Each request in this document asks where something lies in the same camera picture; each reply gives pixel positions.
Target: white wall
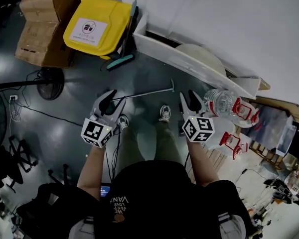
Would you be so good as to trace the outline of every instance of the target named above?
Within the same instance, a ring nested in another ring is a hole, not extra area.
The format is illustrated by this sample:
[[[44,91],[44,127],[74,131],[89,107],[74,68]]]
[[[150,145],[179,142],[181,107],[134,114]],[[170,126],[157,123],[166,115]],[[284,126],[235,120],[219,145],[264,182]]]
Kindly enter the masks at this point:
[[[264,78],[271,89],[261,96],[299,104],[299,0],[138,2],[162,34],[208,46],[246,75]]]

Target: pants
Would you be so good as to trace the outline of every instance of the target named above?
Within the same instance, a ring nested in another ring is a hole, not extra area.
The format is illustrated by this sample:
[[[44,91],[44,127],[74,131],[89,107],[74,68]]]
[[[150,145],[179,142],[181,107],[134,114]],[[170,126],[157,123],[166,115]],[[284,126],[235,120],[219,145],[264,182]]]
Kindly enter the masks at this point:
[[[181,164],[181,158],[177,150],[172,131],[168,123],[158,122],[156,129],[156,154],[154,160],[169,160]],[[118,172],[129,165],[144,161],[137,142],[137,135],[131,126],[122,132],[122,144],[118,156]]]

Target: metal rod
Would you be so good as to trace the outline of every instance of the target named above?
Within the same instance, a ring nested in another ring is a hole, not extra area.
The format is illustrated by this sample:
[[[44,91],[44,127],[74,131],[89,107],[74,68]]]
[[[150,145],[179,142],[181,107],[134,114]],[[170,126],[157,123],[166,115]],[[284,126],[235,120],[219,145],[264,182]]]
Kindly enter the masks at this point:
[[[26,82],[9,82],[0,83],[0,89],[8,89],[13,87],[27,86],[27,85],[39,85],[57,82],[57,80],[37,80],[37,81],[26,81]]]
[[[171,79],[170,83],[171,83],[171,88],[169,88],[169,89],[156,90],[156,91],[146,92],[146,93],[142,93],[142,94],[131,95],[131,96],[127,96],[125,98],[126,99],[128,99],[128,98],[136,98],[136,97],[141,97],[141,96],[146,96],[146,95],[150,95],[150,94],[154,94],[154,93],[159,93],[159,92],[166,92],[166,91],[172,91],[172,92],[174,92],[174,81]],[[120,100],[122,98],[123,97],[112,99],[112,102],[118,101],[118,100]]]

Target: yellow bin lid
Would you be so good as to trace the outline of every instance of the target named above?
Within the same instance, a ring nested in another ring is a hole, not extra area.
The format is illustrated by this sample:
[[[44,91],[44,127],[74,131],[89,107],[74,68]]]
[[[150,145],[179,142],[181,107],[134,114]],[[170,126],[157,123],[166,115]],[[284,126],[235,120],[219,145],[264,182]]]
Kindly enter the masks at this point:
[[[65,44],[92,55],[110,54],[129,23],[131,8],[116,0],[81,0],[64,32]]]

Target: bin label sticker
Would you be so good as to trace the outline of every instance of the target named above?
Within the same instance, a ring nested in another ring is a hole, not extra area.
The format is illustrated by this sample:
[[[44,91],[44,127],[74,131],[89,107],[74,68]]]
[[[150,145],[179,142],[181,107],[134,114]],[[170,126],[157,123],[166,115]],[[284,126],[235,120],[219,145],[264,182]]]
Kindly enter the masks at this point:
[[[79,18],[73,28],[70,39],[98,46],[106,27],[107,23],[87,18]]]

